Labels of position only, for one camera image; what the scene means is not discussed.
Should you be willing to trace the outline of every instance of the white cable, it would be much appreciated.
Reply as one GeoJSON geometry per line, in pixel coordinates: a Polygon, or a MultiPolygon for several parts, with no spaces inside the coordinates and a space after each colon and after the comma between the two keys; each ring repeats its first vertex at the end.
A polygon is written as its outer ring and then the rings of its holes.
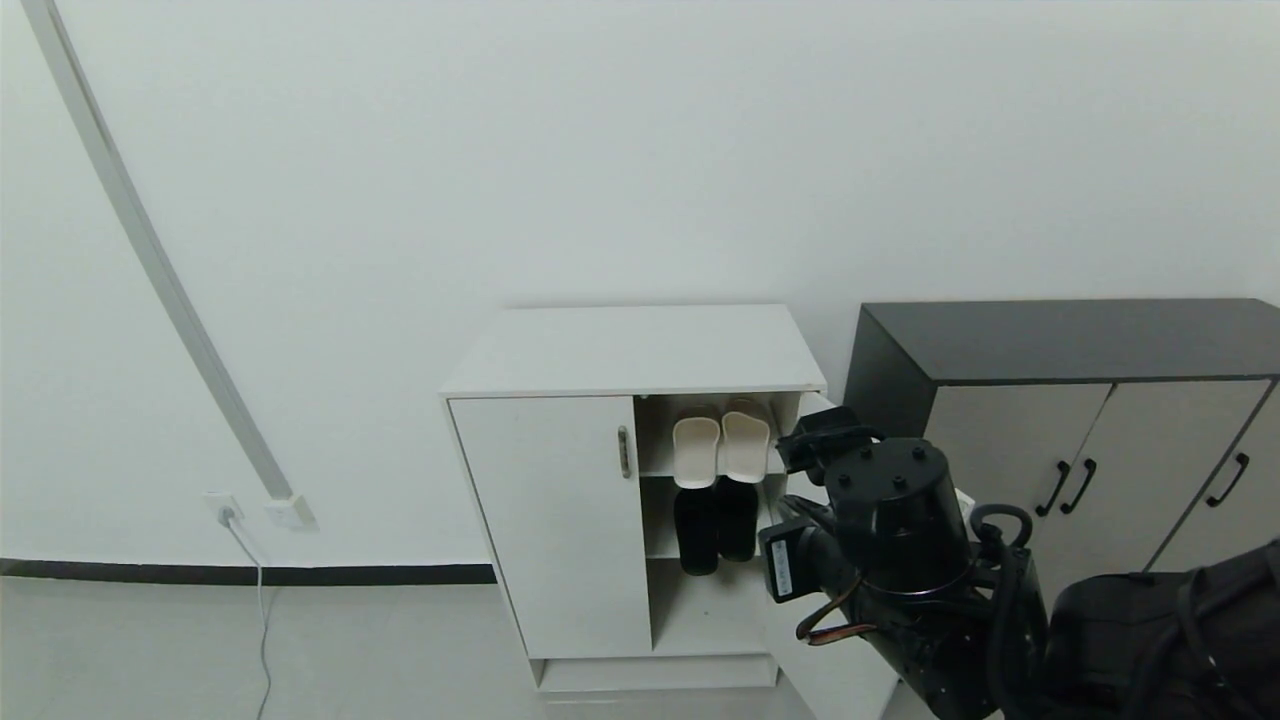
{"type": "Polygon", "coordinates": [[[266,710],[266,698],[271,697],[271,670],[266,666],[266,605],[262,602],[262,564],[253,557],[253,553],[248,551],[244,541],[241,539],[239,533],[236,532],[236,527],[239,525],[239,520],[236,518],[234,512],[225,519],[223,527],[232,532],[232,537],[236,538],[236,544],[241,546],[244,555],[248,557],[250,562],[257,568],[257,614],[262,619],[262,641],[257,646],[259,660],[262,661],[262,674],[266,675],[266,692],[262,693],[262,702],[257,706],[256,720],[262,720],[262,711],[266,710]]]}

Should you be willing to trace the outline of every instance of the label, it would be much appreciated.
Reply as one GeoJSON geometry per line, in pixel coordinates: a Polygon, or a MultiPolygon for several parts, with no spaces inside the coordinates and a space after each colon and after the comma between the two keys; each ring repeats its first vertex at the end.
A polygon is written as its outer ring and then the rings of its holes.
{"type": "Polygon", "coordinates": [[[787,560],[786,541],[777,541],[769,546],[773,555],[773,587],[778,591],[778,597],[791,594],[791,562],[787,560]]]}

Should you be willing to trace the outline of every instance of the black shoe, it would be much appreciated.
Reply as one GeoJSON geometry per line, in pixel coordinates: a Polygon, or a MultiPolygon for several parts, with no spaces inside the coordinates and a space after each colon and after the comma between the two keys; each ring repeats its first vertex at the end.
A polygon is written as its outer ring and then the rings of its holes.
{"type": "Polygon", "coordinates": [[[716,557],[716,495],[713,488],[682,489],[673,507],[680,566],[690,575],[710,575],[716,557]]]}
{"type": "Polygon", "coordinates": [[[755,486],[721,478],[712,489],[716,491],[721,557],[746,562],[755,556],[755,514],[759,510],[755,486]]]}

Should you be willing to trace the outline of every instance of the black baseboard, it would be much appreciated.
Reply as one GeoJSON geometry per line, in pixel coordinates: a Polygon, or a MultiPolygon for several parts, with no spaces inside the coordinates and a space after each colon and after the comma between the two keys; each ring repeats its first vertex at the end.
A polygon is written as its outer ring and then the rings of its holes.
{"type": "MultiPolygon", "coordinates": [[[[0,575],[161,585],[257,584],[257,570],[253,568],[210,565],[119,565],[0,559],[0,575]]],[[[492,565],[367,565],[262,570],[262,584],[266,585],[484,585],[497,582],[492,565]]]]}

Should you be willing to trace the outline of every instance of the dark gray cabinet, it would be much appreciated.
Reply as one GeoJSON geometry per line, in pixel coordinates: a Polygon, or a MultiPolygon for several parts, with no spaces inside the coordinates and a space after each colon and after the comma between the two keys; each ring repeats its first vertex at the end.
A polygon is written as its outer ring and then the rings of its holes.
{"type": "Polygon", "coordinates": [[[1184,550],[1197,534],[1224,557],[1257,544],[1280,518],[1280,420],[1263,416],[1265,437],[1245,428],[1277,377],[1280,310],[1257,300],[867,304],[845,404],[937,445],[979,503],[1032,512],[1052,601],[1070,582],[1143,569],[1166,539],[1176,557],[1161,568],[1219,559],[1184,550]],[[1225,491],[1242,436],[1272,475],[1251,478],[1251,507],[1197,510],[1206,486],[1225,491]]]}

